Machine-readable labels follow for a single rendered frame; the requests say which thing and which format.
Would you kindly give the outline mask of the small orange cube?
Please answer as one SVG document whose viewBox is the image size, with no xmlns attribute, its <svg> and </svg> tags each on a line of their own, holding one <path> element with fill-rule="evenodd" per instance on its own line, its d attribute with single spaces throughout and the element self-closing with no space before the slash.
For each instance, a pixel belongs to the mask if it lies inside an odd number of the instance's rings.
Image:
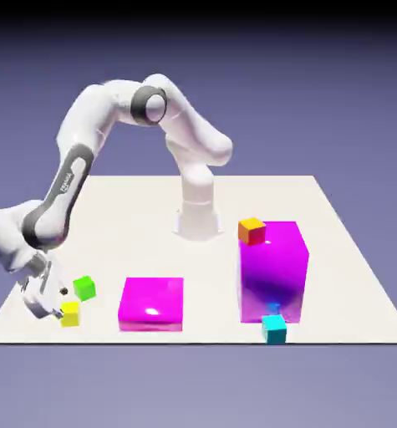
<svg viewBox="0 0 397 428">
<path fill-rule="evenodd" d="M 253 246 L 265 242 L 267 225 L 255 217 L 243 219 L 238 222 L 238 239 Z"/>
</svg>

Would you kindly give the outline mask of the small green cube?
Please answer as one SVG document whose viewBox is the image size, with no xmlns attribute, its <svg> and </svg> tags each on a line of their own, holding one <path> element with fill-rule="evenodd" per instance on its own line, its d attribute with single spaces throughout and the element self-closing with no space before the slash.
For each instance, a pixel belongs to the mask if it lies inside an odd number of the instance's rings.
<svg viewBox="0 0 397 428">
<path fill-rule="evenodd" d="M 73 280 L 73 285 L 74 293 L 81 302 L 87 301 L 96 296 L 95 284 L 90 276 L 83 276 Z"/>
</svg>

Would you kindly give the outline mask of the tall magenta box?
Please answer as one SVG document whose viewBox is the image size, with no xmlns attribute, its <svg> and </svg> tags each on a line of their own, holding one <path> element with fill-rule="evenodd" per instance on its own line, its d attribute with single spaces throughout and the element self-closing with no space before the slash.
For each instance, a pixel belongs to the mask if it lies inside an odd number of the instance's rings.
<svg viewBox="0 0 397 428">
<path fill-rule="evenodd" d="M 281 314 L 300 322 L 309 251 L 296 222 L 267 222 L 262 243 L 238 243 L 240 319 L 259 323 Z"/>
</svg>

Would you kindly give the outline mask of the small yellow cube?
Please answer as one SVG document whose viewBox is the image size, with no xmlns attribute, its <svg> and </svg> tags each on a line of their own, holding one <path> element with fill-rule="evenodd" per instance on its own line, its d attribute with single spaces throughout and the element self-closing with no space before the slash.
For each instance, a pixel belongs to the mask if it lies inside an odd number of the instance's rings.
<svg viewBox="0 0 397 428">
<path fill-rule="evenodd" d="M 79 326 L 79 302 L 64 302 L 61 305 L 63 317 L 60 323 L 64 328 Z"/>
</svg>

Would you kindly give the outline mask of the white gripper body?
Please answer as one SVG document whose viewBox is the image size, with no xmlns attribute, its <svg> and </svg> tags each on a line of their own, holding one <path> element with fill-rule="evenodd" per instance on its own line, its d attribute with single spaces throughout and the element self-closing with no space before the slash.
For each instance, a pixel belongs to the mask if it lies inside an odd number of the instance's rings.
<svg viewBox="0 0 397 428">
<path fill-rule="evenodd" d="M 21 286 L 23 301 L 36 318 L 45 318 L 51 311 L 61 310 L 61 274 L 56 262 L 49 260 L 38 276 L 28 276 Z"/>
</svg>

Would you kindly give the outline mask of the small cyan cube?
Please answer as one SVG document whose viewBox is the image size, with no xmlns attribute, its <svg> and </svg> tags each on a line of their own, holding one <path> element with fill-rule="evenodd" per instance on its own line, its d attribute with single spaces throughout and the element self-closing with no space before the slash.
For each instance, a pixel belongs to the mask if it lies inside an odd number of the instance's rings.
<svg viewBox="0 0 397 428">
<path fill-rule="evenodd" d="M 262 334 L 266 344 L 285 344 L 287 325 L 281 314 L 262 317 Z"/>
</svg>

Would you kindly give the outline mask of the flat magenta box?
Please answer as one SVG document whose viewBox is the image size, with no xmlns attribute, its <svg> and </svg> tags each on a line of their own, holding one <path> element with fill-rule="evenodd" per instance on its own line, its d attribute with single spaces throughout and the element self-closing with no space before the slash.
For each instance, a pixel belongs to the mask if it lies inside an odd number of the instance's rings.
<svg viewBox="0 0 397 428">
<path fill-rule="evenodd" d="M 183 278 L 126 278 L 118 309 L 120 330 L 180 332 L 183 291 Z"/>
</svg>

